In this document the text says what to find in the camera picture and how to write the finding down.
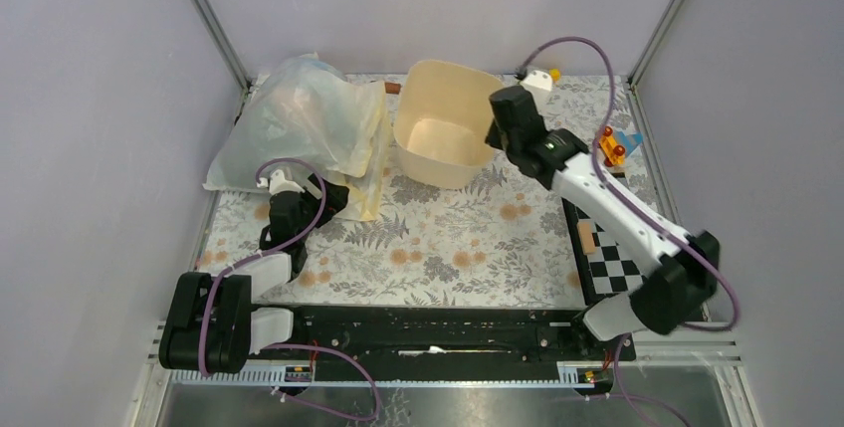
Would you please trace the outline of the beige plastic trash bin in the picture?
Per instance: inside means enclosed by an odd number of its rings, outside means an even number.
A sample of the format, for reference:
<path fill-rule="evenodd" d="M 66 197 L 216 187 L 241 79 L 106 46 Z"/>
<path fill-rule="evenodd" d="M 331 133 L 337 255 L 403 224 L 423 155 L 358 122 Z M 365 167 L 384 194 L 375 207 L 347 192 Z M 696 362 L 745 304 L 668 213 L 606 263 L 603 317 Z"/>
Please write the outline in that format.
<path fill-rule="evenodd" d="M 404 174 L 442 189 L 467 187 L 494 156 L 485 143 L 493 122 L 489 96 L 503 86 L 491 74 L 450 62 L 412 66 L 393 124 Z"/>

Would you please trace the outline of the translucent white yellow trash bag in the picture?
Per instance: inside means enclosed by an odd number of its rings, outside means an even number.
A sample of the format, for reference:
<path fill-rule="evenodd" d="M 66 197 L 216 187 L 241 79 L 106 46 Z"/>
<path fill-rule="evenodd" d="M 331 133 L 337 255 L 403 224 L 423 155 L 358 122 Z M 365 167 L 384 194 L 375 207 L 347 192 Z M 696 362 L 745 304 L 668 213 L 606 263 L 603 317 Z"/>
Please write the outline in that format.
<path fill-rule="evenodd" d="M 339 218 L 373 221 L 391 137 L 383 81 L 352 82 L 315 53 L 281 62 L 258 85 L 207 171 L 209 191 L 260 193 L 263 164 L 296 180 L 316 170 L 348 189 Z"/>

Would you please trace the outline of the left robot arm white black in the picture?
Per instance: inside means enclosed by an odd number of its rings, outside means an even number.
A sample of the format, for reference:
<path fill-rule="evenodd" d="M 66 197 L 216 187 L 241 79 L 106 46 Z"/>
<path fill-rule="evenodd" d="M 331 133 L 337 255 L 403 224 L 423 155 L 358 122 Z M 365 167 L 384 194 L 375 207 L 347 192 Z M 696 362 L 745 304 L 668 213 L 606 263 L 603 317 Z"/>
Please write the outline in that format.
<path fill-rule="evenodd" d="M 284 188 L 270 196 L 256 258 L 235 263 L 220 276 L 191 272 L 179 277 L 158 348 L 163 367 L 237 373 L 250 354 L 269 344 L 286 358 L 306 351 L 309 333 L 294 322 L 291 310 L 254 304 L 303 270 L 309 233 L 347 205 L 348 188 L 316 175 L 309 181 L 315 192 Z"/>

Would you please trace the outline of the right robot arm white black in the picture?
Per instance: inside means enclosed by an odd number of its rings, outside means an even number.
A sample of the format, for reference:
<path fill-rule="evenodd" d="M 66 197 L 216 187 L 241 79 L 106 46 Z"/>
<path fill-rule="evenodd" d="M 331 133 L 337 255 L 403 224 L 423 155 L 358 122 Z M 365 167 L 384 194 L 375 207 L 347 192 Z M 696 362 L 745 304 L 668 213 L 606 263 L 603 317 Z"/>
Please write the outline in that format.
<path fill-rule="evenodd" d="M 618 182 L 587 145 L 565 129 L 549 130 L 532 94 L 511 86 L 489 97 L 493 113 L 486 142 L 519 171 L 583 210 L 630 256 L 642 285 L 581 312 L 570 336 L 580 357 L 594 359 L 610 340 L 650 330 L 667 335 L 718 288 L 720 244 L 665 220 Z"/>

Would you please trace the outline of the yellow toy block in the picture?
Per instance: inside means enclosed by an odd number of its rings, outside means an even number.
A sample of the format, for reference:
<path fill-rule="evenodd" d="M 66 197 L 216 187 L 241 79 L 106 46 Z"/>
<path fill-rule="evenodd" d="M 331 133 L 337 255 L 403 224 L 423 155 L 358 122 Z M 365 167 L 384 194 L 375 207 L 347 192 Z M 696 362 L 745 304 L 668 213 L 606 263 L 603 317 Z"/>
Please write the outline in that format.
<path fill-rule="evenodd" d="M 548 73 L 554 83 L 558 82 L 561 79 L 561 71 L 559 69 L 551 69 L 548 71 Z"/>

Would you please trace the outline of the orange red toy car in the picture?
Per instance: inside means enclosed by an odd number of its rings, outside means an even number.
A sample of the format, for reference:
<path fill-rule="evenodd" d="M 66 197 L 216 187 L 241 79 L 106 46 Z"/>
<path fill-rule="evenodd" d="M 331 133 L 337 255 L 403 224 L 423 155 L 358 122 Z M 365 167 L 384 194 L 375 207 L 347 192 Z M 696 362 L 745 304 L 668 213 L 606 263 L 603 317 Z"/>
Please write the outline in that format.
<path fill-rule="evenodd" d="M 624 147 L 621 146 L 614 135 L 614 130 L 605 125 L 598 138 L 598 147 L 604 154 L 604 165 L 606 167 L 620 166 L 624 163 L 626 155 Z"/>

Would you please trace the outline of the blue triangle toy piece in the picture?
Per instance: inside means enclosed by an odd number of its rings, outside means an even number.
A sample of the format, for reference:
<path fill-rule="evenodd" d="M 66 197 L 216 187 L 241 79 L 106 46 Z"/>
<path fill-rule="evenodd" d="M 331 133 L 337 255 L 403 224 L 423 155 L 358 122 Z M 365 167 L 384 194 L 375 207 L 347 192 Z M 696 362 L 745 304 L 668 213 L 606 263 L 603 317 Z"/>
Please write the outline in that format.
<path fill-rule="evenodd" d="M 629 156 L 643 143 L 643 135 L 641 133 L 625 133 L 621 130 L 616 132 L 618 143 L 624 147 L 625 155 Z"/>

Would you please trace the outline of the floral patterned table mat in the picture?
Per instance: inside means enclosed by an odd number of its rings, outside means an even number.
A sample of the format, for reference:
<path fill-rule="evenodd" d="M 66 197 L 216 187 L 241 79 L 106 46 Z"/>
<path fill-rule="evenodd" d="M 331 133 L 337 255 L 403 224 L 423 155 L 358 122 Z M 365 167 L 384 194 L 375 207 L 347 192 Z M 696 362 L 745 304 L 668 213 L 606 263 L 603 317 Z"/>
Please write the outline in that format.
<path fill-rule="evenodd" d="M 603 77 L 563 76 L 539 112 L 589 142 L 607 109 Z M 576 309 L 585 306 L 562 202 L 496 152 L 460 190 L 408 178 L 391 142 L 379 218 L 333 219 L 307 238 L 298 277 L 267 291 L 281 304 Z M 258 250 L 268 197 L 223 192 L 199 271 Z"/>

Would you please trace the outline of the brown cylinder toy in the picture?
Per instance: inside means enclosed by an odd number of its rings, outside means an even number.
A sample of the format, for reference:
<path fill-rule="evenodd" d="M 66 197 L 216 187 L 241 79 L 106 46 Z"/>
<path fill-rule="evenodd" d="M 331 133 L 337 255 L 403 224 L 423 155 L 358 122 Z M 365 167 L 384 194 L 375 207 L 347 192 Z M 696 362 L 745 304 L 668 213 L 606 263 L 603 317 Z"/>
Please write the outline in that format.
<path fill-rule="evenodd" d="M 388 95 L 399 95 L 402 91 L 402 85 L 399 83 L 385 82 L 384 88 Z"/>

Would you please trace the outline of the small tan wooden block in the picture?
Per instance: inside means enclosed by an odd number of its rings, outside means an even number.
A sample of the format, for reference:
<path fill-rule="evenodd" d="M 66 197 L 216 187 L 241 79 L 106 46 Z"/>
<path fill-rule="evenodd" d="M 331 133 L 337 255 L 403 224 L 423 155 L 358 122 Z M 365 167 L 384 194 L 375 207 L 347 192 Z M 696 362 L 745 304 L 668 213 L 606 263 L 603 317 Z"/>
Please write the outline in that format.
<path fill-rule="evenodd" d="M 583 253 L 585 255 L 594 254 L 597 251 L 597 248 L 594 242 L 592 225 L 585 220 L 581 220 L 577 223 L 577 232 Z"/>

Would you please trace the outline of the black white checkerboard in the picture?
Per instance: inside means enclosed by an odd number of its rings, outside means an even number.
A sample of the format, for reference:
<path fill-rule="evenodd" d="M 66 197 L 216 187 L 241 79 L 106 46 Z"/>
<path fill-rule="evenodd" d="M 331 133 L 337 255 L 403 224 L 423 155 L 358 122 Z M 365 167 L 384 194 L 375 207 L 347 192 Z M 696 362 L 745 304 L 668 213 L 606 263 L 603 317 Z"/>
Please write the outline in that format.
<path fill-rule="evenodd" d="M 581 208 L 562 199 L 562 208 L 571 240 L 574 261 L 584 300 L 588 305 L 619 293 L 635 291 L 645 281 L 632 257 Z M 581 249 L 577 223 L 592 225 L 597 251 L 585 255 Z"/>

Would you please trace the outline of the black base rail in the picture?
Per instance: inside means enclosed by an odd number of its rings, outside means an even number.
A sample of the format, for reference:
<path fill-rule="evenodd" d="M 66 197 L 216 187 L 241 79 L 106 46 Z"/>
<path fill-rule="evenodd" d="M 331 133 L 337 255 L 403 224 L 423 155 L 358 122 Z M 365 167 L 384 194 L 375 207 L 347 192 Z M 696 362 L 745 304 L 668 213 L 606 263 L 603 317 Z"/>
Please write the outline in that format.
<path fill-rule="evenodd" d="M 249 360 L 306 360 L 318 348 L 316 380 L 379 382 L 556 381 L 561 362 L 630 361 L 631 341 L 588 340 L 571 310 L 275 305 L 294 315 L 292 335 Z"/>

